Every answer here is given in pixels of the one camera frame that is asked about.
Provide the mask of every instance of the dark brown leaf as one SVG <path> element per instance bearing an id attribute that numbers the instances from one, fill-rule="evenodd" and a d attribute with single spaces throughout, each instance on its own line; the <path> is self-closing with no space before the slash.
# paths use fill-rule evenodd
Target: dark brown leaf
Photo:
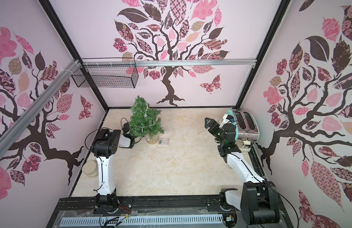
<path id="1" fill-rule="evenodd" d="M 310 54 L 312 57 L 327 62 L 329 57 L 329 45 L 327 41 L 320 36 L 310 36 L 306 39 L 310 41 Z"/>
<path id="2" fill-rule="evenodd" d="M 148 20 L 148 17 L 140 10 L 135 8 L 126 8 L 118 13 L 119 15 L 126 16 L 129 20 L 134 23 L 142 23 Z"/>
<path id="3" fill-rule="evenodd" d="M 352 156 L 343 156 L 337 159 L 338 164 L 344 167 L 351 167 L 352 166 Z"/>

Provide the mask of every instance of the butterfly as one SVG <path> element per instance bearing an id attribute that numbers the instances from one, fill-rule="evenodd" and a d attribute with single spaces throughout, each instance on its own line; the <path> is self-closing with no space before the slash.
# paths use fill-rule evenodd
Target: butterfly
<path id="1" fill-rule="evenodd" d="M 200 86 L 203 87 L 204 89 L 206 89 L 206 91 L 211 94 L 211 92 L 212 92 L 214 89 L 220 89 L 220 83 L 219 83 L 219 81 L 220 81 L 220 75 L 216 76 L 211 84 L 209 84 L 209 83 L 202 83 L 202 84 L 200 84 Z"/>
<path id="2" fill-rule="evenodd" d="M 83 119 L 83 118 L 88 118 L 91 117 L 91 112 L 89 111 L 89 109 L 91 109 L 91 106 L 93 106 L 89 101 L 86 101 L 86 99 L 84 97 L 82 97 L 81 95 L 81 103 L 83 106 L 82 111 L 80 112 L 78 119 Z"/>

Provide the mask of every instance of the small artificial tree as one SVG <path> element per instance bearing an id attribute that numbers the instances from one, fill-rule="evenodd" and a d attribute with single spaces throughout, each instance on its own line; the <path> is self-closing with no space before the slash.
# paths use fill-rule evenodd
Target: small artificial tree
<path id="1" fill-rule="evenodd" d="M 149 104 L 142 97 L 137 97 L 131 107 L 133 115 L 130 117 L 130 135 L 133 137 L 153 137 L 158 133 L 164 134 L 161 127 L 161 119 L 158 115 L 161 110 L 150 108 Z"/>

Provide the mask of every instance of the marble floor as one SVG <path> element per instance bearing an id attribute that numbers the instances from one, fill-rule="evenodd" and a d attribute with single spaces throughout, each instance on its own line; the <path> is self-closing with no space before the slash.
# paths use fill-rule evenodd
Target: marble floor
<path id="1" fill-rule="evenodd" d="M 114 159 L 114 183 L 118 196 L 219 194 L 237 188 L 239 178 L 219 156 L 214 137 L 204 128 L 204 118 L 219 121 L 227 108 L 165 108 L 163 138 L 169 146 L 150 145 L 143 138 L 132 149 L 118 148 Z M 130 120 L 129 109 L 111 109 L 103 127 L 121 129 L 120 119 Z M 247 153 L 244 154 L 250 163 Z M 90 154 L 88 160 L 96 160 Z M 99 177 L 82 174 L 73 197 L 95 196 Z"/>

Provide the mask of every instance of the wire mesh basket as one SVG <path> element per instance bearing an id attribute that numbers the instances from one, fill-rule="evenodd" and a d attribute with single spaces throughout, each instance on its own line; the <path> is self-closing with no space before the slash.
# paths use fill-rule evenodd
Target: wire mesh basket
<path id="1" fill-rule="evenodd" d="M 90 87 L 86 77 L 91 77 L 96 87 L 135 88 L 139 75 L 134 58 L 120 59 L 125 62 L 86 62 L 72 78 L 77 87 Z"/>

